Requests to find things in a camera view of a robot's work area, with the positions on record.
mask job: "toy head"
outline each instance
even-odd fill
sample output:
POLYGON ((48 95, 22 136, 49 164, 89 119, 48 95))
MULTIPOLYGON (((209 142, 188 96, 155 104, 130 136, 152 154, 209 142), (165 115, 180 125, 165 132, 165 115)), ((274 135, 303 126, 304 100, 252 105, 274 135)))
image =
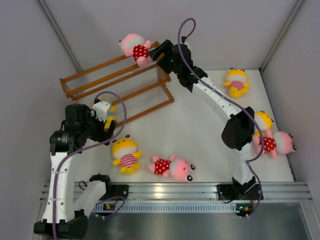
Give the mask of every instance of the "toy head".
POLYGON ((119 41, 119 45, 121 50, 124 52, 125 50, 132 50, 137 45, 143 45, 145 43, 145 39, 135 33, 130 33, 125 36, 124 39, 119 41))
POLYGON ((137 151, 137 144, 135 141, 131 139, 130 135, 125 135, 125 138, 121 138, 119 140, 114 139, 112 141, 112 156, 115 159, 121 158, 126 154, 133 154, 137 151))
POLYGON ((261 131, 270 129, 272 124, 275 122, 271 119, 268 113, 264 111, 258 111, 254 113, 254 120, 259 125, 261 131))
POLYGON ((296 146, 293 145, 293 137, 291 134, 283 131, 277 131, 273 134, 273 139, 276 143, 275 151, 279 154, 288 154, 297 150, 296 146))
POLYGON ((248 75, 246 74, 245 70, 239 68, 234 69, 233 67, 230 67, 225 76, 226 82, 241 81, 244 83, 247 80, 248 75))
POLYGON ((184 158, 176 157, 170 164, 170 175, 177 181, 191 182, 193 177, 190 173, 195 169, 196 167, 184 158))

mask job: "gray floor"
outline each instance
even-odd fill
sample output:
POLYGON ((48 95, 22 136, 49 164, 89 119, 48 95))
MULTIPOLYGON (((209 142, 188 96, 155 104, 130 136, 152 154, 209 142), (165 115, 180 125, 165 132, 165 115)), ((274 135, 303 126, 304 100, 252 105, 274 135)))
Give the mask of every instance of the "gray floor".
POLYGON ((309 240, 299 204, 261 204, 250 219, 234 214, 118 214, 91 217, 85 240, 309 240))

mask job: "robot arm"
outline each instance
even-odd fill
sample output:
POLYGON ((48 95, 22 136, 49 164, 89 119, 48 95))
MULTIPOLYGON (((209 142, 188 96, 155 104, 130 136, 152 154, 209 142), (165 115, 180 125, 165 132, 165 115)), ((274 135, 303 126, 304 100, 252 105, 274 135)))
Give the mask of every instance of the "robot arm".
POLYGON ((63 162, 60 171, 58 165, 63 159, 78 149, 82 149, 87 139, 103 142, 110 139, 117 122, 112 121, 108 131, 104 131, 110 104, 95 100, 92 109, 84 104, 68 105, 65 108, 65 120, 61 128, 50 137, 51 179, 49 196, 42 221, 34 224, 34 233, 53 236, 53 204, 56 203, 55 223, 59 238, 82 239, 88 227, 88 218, 99 200, 111 194, 109 176, 94 175, 82 195, 74 202, 77 155, 71 155, 63 162), (56 197, 54 199, 55 176, 56 197))
MULTIPOLYGON (((246 154, 250 151, 250 143, 254 133, 254 124, 249 117, 239 108, 230 104, 224 99, 224 94, 212 83, 208 75, 199 67, 193 65, 191 52, 187 45, 181 44, 181 50, 187 63, 192 70, 215 91, 209 89, 186 67, 183 62, 178 45, 173 45, 169 40, 164 41, 159 47, 149 51, 148 55, 152 60, 157 61, 158 66, 167 74, 175 73, 180 84, 191 93, 199 96, 214 110, 225 124, 221 138, 229 148, 236 151, 235 159, 230 159, 233 165, 233 185, 238 188, 236 191, 245 193, 255 184, 255 178, 246 164, 246 154)), ((246 110, 251 116, 254 111, 251 107, 246 110)))

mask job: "gray wall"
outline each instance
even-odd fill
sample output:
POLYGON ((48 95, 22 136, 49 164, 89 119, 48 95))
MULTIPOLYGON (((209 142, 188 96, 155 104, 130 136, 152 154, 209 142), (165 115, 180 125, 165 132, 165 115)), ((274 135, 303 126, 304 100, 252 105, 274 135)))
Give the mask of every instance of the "gray wall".
POLYGON ((264 78, 280 128, 293 134, 290 155, 320 212, 320 1, 306 1, 264 78))
MULTIPOLYGON (((203 68, 258 68, 296 0, 47 0, 83 68, 121 54, 130 32, 177 43, 180 24, 197 21, 190 37, 203 68)), ((185 25, 182 34, 191 30, 185 25)))
POLYGON ((0 233, 23 240, 49 179, 49 137, 70 102, 59 78, 75 70, 36 1, 1 0, 0 32, 0 233))

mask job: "toy eye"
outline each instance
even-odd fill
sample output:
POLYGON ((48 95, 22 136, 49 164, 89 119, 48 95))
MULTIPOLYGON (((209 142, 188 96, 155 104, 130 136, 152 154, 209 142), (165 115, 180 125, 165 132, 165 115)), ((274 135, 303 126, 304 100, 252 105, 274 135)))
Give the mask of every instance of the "toy eye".
POLYGON ((192 177, 191 175, 188 175, 188 176, 186 176, 186 179, 187 179, 189 182, 192 182, 193 177, 192 177))

